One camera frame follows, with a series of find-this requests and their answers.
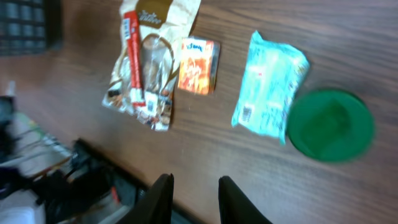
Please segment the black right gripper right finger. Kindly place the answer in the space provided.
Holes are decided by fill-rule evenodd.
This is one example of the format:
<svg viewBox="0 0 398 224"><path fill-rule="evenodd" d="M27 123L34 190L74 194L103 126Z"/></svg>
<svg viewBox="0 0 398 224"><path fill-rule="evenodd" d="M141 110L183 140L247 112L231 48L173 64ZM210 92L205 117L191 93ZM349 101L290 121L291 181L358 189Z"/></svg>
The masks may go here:
<svg viewBox="0 0 398 224"><path fill-rule="evenodd" d="M219 179L218 202L222 224L272 224L229 176Z"/></svg>

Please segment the green lid jar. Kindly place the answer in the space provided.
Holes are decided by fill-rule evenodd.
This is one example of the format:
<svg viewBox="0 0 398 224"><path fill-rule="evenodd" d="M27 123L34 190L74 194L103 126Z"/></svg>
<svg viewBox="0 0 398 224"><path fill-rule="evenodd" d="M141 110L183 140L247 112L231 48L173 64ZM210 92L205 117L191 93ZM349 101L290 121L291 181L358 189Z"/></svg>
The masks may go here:
<svg viewBox="0 0 398 224"><path fill-rule="evenodd" d="M355 94L324 88L294 101L287 137L296 150L322 162L346 162L364 154L376 132L374 117Z"/></svg>

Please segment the brown white snack bag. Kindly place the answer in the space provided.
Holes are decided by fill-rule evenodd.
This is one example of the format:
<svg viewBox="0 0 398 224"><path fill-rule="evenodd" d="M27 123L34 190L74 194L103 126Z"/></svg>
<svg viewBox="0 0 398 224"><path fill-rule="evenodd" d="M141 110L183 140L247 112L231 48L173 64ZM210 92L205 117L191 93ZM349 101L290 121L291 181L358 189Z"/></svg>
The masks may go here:
<svg viewBox="0 0 398 224"><path fill-rule="evenodd" d="M200 7L199 0L124 0L121 16L121 53L114 64L102 104L128 113L155 131L167 131L183 39L188 37ZM136 11L139 20L141 82L146 105L133 107L130 61L123 34L123 17Z"/></svg>

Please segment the red snack stick packet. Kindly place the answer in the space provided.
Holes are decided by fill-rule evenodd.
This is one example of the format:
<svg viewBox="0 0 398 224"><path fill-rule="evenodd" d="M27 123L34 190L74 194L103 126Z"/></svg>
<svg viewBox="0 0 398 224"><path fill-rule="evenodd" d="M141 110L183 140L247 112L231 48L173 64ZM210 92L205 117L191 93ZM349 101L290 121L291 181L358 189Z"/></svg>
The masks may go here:
<svg viewBox="0 0 398 224"><path fill-rule="evenodd" d="M123 34L130 61L131 89L129 96L133 107L143 107L146 105L146 101L141 82L140 34L136 11L129 11L124 14Z"/></svg>

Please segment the orange Kleenex tissue pack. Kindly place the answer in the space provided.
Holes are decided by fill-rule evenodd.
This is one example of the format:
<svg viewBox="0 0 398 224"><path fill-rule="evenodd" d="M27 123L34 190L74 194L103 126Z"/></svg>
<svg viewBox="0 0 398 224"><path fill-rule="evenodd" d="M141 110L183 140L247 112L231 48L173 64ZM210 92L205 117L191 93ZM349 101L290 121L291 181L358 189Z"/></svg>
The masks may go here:
<svg viewBox="0 0 398 224"><path fill-rule="evenodd" d="M178 88L197 95L212 94L220 50L217 41L197 37L183 39Z"/></svg>

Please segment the teal wet wipes pack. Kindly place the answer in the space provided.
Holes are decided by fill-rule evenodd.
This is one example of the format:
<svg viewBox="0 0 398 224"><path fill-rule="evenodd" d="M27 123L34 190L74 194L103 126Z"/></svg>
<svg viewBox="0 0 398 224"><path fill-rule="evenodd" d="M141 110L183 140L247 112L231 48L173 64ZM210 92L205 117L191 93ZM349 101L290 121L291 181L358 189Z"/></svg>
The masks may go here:
<svg viewBox="0 0 398 224"><path fill-rule="evenodd" d="M255 31L231 125L276 138L284 145L288 113L309 68L302 51L265 40Z"/></svg>

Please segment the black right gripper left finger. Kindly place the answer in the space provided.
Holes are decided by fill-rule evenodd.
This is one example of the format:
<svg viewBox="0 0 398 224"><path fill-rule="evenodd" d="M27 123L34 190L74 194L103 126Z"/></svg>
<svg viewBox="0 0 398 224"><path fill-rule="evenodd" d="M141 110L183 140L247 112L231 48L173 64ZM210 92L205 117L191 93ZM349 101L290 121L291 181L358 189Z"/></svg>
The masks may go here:
<svg viewBox="0 0 398 224"><path fill-rule="evenodd" d="M174 176L162 174L117 224L171 224Z"/></svg>

